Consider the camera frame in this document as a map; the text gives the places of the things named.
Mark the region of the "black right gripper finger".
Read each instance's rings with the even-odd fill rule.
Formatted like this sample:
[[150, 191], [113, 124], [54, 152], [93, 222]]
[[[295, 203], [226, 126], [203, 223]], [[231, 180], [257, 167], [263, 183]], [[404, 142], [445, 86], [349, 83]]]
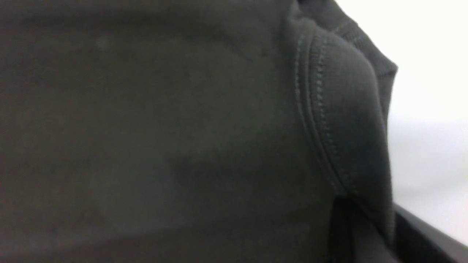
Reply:
[[395, 247], [402, 263], [466, 263], [468, 248], [399, 205]]

